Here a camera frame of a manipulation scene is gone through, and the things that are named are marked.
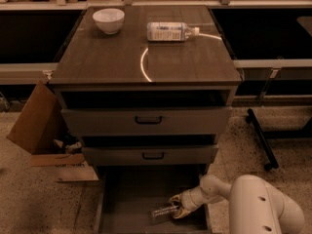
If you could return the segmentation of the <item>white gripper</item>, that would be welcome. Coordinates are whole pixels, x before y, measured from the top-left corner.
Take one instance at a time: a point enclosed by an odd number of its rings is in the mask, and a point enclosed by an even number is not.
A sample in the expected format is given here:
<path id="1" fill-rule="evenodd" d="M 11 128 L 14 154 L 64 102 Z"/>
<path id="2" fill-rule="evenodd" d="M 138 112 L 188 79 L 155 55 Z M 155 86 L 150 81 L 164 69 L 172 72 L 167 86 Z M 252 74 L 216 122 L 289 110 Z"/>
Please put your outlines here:
<path id="1" fill-rule="evenodd" d="M 182 208 L 178 208 L 172 214 L 174 219 L 184 218 L 198 210 L 207 199 L 207 194 L 203 191 L 200 186 L 192 189 L 187 189 L 181 194 L 176 194 L 169 199 L 169 203 L 174 202 L 181 203 Z"/>

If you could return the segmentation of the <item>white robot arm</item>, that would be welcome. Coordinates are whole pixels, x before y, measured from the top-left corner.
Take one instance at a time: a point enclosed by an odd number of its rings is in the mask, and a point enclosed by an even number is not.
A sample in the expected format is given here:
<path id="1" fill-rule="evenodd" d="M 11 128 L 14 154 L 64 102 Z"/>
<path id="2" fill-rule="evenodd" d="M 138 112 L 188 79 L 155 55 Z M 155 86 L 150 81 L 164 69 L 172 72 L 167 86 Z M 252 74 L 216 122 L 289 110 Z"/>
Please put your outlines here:
<path id="1" fill-rule="evenodd" d="M 241 175 L 232 183 L 204 175 L 199 185 L 173 196 L 173 218 L 183 218 L 204 204 L 228 201 L 230 234 L 299 234 L 305 218 L 300 205 L 255 175 Z"/>

